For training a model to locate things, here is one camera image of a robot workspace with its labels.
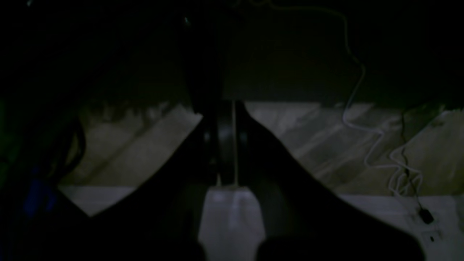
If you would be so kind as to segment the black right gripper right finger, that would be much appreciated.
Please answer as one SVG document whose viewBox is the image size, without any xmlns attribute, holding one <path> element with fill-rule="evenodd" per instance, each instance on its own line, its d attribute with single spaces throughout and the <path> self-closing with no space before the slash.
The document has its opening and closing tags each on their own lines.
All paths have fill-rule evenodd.
<svg viewBox="0 0 464 261">
<path fill-rule="evenodd" d="M 344 202 L 236 102 L 237 181 L 260 204 L 257 261 L 424 261 L 416 238 Z"/>
</svg>

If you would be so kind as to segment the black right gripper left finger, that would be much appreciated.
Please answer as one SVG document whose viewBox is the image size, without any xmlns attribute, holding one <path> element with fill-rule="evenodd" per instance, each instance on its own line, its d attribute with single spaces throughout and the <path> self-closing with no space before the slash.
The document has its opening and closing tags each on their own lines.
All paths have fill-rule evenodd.
<svg viewBox="0 0 464 261">
<path fill-rule="evenodd" d="M 57 188 L 36 183 L 39 207 L 22 242 L 23 261 L 205 261 L 198 241 L 207 190 L 222 163 L 221 108 L 201 110 L 199 124 L 149 180 L 89 217 Z"/>
</svg>

